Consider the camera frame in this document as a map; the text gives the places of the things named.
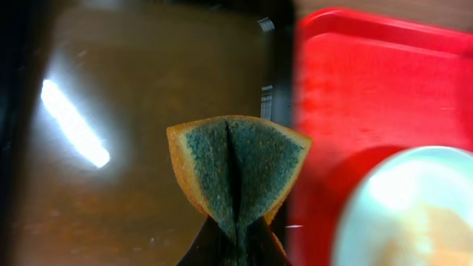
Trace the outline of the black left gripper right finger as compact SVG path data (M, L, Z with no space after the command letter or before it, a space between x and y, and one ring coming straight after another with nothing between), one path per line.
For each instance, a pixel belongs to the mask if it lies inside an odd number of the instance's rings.
M247 266L291 266L264 217L246 228L244 255Z

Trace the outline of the yellow green sponge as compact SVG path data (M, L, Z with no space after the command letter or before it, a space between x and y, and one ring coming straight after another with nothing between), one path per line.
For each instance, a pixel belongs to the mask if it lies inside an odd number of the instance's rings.
M166 130L171 164L188 201L215 220L246 265L246 228L272 223L297 180L310 137L269 120L226 115Z

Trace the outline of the white plate with sauce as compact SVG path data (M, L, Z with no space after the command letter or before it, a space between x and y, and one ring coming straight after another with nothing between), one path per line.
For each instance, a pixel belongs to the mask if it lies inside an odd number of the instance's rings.
M472 266L472 153L422 146L379 163L347 201L330 263Z

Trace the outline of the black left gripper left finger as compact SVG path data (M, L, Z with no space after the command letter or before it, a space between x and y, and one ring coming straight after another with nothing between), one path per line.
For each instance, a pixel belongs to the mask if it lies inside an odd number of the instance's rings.
M232 266L237 264L235 247L210 216L190 248L176 266Z

